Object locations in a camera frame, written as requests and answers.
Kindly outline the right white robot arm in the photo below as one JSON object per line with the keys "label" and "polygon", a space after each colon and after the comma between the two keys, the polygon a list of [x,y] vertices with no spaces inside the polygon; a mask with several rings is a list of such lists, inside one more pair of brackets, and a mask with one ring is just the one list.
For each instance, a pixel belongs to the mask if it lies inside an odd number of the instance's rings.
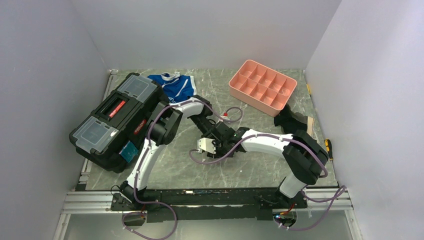
{"label": "right white robot arm", "polygon": [[200,131],[203,138],[212,140],[214,152],[211,156],[214,158],[229,158],[236,152],[258,152],[283,158],[290,173],[275,194],[276,203],[282,208],[289,207],[304,187],[315,185],[319,178],[328,176],[327,152],[304,130],[274,134],[248,127],[235,130],[221,122],[200,127]]}

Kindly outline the pink divided organizer tray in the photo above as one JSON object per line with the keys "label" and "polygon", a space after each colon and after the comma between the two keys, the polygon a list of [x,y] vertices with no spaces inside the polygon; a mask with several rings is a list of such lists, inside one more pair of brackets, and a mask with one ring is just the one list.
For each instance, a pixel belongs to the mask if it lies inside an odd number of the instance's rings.
{"label": "pink divided organizer tray", "polygon": [[259,62],[248,59],[230,79],[229,94],[271,116],[286,106],[297,81]]}

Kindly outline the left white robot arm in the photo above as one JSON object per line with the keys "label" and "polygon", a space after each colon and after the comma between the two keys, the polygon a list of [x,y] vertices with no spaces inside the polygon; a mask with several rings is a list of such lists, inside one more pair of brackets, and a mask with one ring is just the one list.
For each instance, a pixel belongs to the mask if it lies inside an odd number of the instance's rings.
{"label": "left white robot arm", "polygon": [[235,132],[224,118],[212,123],[209,116],[215,115],[210,102],[196,95],[180,103],[160,105],[153,112],[149,122],[141,153],[128,178],[120,185],[119,192],[124,197],[124,204],[131,210],[139,209],[144,203],[144,191],[149,176],[162,150],[175,138],[182,119],[190,119],[202,133],[202,137],[212,140],[215,153],[222,156],[228,151],[232,134]]}

